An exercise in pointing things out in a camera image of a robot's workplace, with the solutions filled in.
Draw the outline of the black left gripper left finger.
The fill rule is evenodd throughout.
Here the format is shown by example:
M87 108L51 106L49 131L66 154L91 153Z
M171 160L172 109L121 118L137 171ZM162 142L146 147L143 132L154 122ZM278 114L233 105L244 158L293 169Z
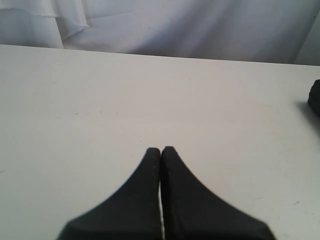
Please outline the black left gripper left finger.
M60 240L159 240L161 153L148 148L132 175L104 202L70 220Z

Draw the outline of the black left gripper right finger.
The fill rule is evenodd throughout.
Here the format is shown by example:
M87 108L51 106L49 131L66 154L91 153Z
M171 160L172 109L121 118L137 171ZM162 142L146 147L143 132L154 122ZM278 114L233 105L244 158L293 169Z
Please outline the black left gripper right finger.
M172 146L160 159L160 190L167 240L273 240L262 221L212 193Z

